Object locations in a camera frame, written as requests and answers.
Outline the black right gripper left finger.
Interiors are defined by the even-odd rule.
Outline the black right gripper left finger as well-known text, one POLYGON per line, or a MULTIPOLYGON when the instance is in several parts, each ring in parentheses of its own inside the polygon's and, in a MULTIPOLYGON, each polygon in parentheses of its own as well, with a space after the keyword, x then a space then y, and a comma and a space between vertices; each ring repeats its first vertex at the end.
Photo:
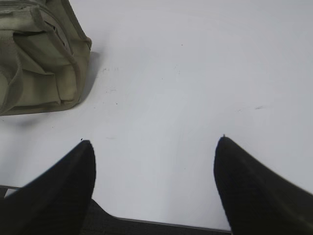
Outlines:
POLYGON ((0 202, 2 235, 77 235, 96 179, 94 149, 82 141, 41 176, 0 202))

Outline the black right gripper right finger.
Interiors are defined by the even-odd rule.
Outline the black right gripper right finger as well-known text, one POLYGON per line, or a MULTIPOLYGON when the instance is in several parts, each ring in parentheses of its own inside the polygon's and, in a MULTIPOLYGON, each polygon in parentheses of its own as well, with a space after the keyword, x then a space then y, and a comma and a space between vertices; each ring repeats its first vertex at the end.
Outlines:
POLYGON ((311 235, 313 196, 282 178, 228 137, 221 137, 213 174, 234 235, 311 235))

